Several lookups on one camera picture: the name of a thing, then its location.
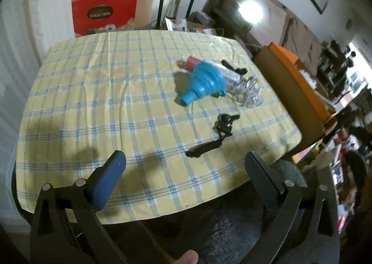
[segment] oval logo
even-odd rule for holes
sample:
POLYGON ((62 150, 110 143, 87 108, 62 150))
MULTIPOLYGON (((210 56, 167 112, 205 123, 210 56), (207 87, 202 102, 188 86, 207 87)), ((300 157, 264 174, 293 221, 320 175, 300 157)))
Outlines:
POLYGON ((88 18, 92 20, 104 20, 114 13, 114 9, 108 5, 99 5, 88 11, 88 18))

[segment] red box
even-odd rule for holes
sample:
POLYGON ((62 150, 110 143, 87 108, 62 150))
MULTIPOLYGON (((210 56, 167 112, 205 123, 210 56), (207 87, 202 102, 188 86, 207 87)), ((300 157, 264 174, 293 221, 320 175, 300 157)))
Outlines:
POLYGON ((75 34, 133 30, 137 0, 72 0, 75 34))

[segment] curtain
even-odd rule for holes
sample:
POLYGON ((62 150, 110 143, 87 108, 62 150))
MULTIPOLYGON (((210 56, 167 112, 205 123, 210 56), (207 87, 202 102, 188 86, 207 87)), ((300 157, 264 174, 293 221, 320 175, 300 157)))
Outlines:
POLYGON ((24 106, 49 49, 72 38, 71 0, 1 1, 0 222, 5 229, 20 219, 14 215, 10 181, 24 106))

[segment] table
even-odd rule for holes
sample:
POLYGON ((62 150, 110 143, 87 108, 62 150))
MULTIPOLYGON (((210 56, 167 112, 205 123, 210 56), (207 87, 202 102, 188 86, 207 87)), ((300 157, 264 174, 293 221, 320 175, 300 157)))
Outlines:
POLYGON ((300 140, 288 112, 234 40, 168 31, 85 36, 52 48, 32 87, 19 133, 17 197, 33 212, 44 183, 68 186, 87 178, 120 149, 127 168, 97 216, 102 223, 150 219, 248 181, 248 151, 271 164, 300 140), (264 103, 243 109, 229 97, 208 96, 180 106, 188 74, 177 62, 190 55, 246 67, 258 77, 264 103), (190 147, 217 138, 213 126, 220 113, 241 114, 233 136, 200 158, 186 157, 190 147))

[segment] lamp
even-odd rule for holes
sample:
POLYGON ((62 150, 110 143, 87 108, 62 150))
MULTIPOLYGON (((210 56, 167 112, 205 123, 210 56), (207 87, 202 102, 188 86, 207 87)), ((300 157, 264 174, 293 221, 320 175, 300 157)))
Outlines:
POLYGON ((242 15, 244 20, 251 24, 260 22, 263 17, 262 7, 254 0, 248 0, 243 3, 239 9, 239 13, 242 15))

